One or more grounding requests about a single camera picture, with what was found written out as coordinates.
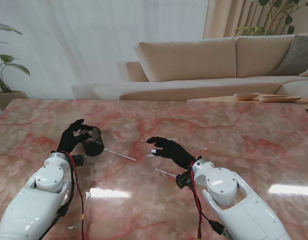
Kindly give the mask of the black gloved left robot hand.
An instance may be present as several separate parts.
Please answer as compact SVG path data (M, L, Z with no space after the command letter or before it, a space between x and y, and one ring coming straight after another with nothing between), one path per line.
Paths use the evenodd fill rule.
M84 119L76 120L63 132L56 152L71 153L77 144L80 144L92 136L93 127L83 124ZM80 133L77 136L74 132L86 130L86 133Z

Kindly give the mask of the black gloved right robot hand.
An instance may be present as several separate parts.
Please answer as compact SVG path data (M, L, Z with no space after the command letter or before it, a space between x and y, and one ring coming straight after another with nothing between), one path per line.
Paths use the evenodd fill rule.
M154 156L171 159L175 164L183 169L188 169L189 166L195 162L195 157L173 140L154 136L147 139L146 143L155 146L155 149L151 150L151 153Z

